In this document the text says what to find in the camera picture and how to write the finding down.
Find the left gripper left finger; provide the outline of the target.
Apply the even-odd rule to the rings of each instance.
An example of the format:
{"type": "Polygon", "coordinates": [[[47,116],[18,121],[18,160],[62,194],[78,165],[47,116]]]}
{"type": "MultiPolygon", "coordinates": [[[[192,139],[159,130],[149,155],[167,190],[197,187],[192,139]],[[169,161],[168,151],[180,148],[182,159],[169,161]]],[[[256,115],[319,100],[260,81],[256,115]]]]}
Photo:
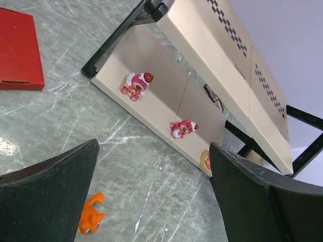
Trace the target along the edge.
{"type": "Polygon", "coordinates": [[[1,175],[1,241],[74,241],[99,154],[96,139],[1,175]]]}

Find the strawberry cake slice toy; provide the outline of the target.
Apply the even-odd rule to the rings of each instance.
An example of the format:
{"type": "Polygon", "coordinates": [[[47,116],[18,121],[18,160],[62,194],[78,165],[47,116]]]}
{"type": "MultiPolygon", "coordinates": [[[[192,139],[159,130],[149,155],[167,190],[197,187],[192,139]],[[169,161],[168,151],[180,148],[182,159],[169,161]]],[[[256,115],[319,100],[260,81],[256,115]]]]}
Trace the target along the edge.
{"type": "Polygon", "coordinates": [[[130,100],[137,101],[145,95],[146,89],[153,83],[155,76],[151,73],[129,73],[122,81],[119,89],[130,100]]]}

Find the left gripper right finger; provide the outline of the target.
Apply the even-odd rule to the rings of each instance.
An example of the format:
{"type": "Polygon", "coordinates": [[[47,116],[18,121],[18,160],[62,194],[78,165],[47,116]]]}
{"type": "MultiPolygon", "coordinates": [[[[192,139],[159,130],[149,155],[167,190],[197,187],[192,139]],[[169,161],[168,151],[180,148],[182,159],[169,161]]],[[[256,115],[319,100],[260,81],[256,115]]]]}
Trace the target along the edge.
{"type": "Polygon", "coordinates": [[[209,153],[228,241],[322,241],[322,187],[278,174],[216,142],[209,153]]]}

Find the orange fox toy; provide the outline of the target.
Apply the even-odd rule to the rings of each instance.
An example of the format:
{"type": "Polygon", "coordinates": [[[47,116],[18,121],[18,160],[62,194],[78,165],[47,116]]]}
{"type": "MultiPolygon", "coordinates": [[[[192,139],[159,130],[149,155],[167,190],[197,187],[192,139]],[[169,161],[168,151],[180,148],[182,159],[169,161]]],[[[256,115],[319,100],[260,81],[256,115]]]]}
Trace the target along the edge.
{"type": "Polygon", "coordinates": [[[94,203],[99,202],[101,205],[104,203],[104,195],[99,192],[85,202],[83,212],[78,225],[78,232],[89,236],[97,232],[104,219],[104,213],[98,213],[93,207],[94,203]]]}

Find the pink strawberry tart toy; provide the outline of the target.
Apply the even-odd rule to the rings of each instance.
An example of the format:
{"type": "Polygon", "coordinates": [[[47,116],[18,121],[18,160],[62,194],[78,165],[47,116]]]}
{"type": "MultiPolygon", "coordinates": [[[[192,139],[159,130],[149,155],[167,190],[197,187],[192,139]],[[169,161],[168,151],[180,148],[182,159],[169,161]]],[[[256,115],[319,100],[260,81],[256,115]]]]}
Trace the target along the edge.
{"type": "Polygon", "coordinates": [[[200,155],[200,166],[205,172],[211,172],[209,151],[204,150],[200,155]]]}

